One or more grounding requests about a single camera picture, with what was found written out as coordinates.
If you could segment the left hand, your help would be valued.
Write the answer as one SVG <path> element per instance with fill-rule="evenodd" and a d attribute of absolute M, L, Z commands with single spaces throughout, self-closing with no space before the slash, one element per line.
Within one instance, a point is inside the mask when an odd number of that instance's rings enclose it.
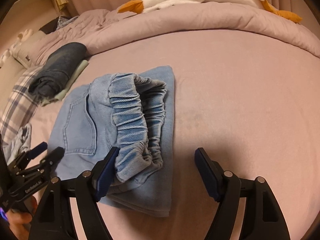
<path fill-rule="evenodd" d="M 30 202 L 32 204 L 31 213 L 13 212 L 12 210 L 9 210 L 6 213 L 9 228 L 19 240 L 28 239 L 29 231 L 24 227 L 24 224 L 29 224 L 32 221 L 33 215 L 35 215 L 38 206 L 37 200 L 34 196 L 30 197 Z"/>

